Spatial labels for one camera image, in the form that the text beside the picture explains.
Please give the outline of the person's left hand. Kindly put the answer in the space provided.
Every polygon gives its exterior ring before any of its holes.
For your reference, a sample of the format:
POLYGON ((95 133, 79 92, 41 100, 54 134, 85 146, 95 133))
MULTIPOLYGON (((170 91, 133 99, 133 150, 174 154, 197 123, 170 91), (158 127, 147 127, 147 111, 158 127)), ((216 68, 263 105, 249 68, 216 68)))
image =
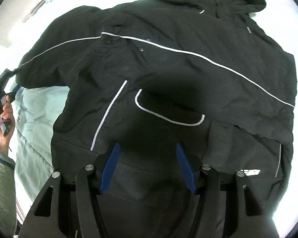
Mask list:
POLYGON ((5 99, 4 105, 0 103, 0 152, 8 155, 10 140, 15 129, 15 119, 10 97, 6 96, 5 99))

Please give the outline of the green sleeved left forearm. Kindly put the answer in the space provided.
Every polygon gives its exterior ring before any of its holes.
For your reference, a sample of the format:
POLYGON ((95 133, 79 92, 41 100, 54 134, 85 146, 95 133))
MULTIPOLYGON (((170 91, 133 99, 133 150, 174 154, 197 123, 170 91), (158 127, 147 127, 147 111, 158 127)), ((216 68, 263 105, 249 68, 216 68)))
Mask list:
POLYGON ((0 151, 0 223, 10 236, 17 227, 14 169, 15 162, 0 151))

